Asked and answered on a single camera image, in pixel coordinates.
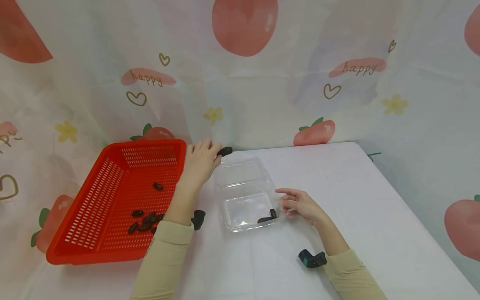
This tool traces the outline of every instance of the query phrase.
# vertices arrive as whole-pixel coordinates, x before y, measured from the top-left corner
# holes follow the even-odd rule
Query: basket
[[[95,264],[143,258],[153,234],[127,230],[152,211],[167,211],[183,171],[182,140],[111,144],[100,153],[48,250],[51,264]],[[158,182],[164,189],[153,188]]]

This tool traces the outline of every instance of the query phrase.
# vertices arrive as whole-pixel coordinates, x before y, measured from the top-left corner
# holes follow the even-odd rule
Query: white tablecloth
[[[277,187],[307,191],[336,223],[390,300],[480,299],[408,206],[355,143],[234,152],[259,157]],[[211,179],[198,209],[206,211],[184,265],[186,300],[340,299],[322,268],[298,253],[323,251],[301,218],[235,234],[221,230]],[[31,300],[128,299],[141,261],[48,265]]]

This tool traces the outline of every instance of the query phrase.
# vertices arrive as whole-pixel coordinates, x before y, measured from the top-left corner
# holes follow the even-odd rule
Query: curtain
[[[0,289],[100,151],[356,141],[480,288],[480,2],[0,0]]]

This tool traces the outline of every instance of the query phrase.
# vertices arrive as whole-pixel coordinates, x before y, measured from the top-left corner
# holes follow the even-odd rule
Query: beige sleeve
[[[130,300],[171,300],[192,239],[189,227],[162,221],[144,257]]]
[[[327,256],[324,269],[343,300],[387,300],[353,250]]]

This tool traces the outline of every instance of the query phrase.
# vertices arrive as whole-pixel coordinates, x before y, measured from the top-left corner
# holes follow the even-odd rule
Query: hand
[[[199,192],[221,163],[222,156],[216,155],[221,149],[222,145],[212,144],[210,138],[199,141],[195,146],[188,145],[183,173],[177,185],[193,193]]]
[[[294,189],[276,189],[275,191],[286,194],[278,201],[286,216],[300,215],[307,223],[314,226],[326,216],[324,210],[304,191]]]

